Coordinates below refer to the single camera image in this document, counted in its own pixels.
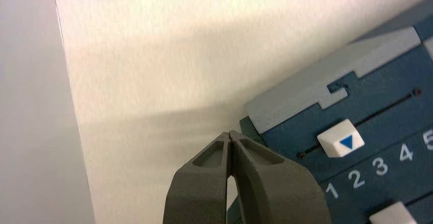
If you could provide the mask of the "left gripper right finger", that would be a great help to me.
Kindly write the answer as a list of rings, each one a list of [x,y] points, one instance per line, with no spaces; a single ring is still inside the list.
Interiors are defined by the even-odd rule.
[[[243,223],[331,223],[323,190],[302,165],[231,131]]]

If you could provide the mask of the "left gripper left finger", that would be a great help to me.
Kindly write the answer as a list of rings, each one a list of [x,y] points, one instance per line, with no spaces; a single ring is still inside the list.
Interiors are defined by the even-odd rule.
[[[163,223],[225,223],[231,138],[223,132],[174,174]]]

